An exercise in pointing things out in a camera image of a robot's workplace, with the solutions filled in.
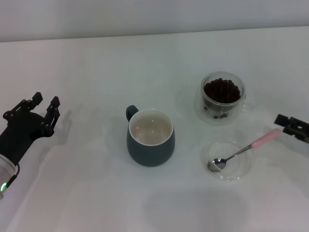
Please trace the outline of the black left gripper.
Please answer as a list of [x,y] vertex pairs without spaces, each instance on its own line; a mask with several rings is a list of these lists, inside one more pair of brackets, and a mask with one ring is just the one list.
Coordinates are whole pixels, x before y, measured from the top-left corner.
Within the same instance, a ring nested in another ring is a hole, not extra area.
[[[42,100],[42,94],[36,92],[31,100],[23,99],[11,111],[5,112],[3,118],[9,119],[29,113]],[[36,113],[29,113],[8,123],[7,128],[0,135],[0,154],[17,165],[35,140],[51,137],[54,134],[55,125],[60,117],[59,106],[59,98],[55,96],[51,100],[44,118]]]

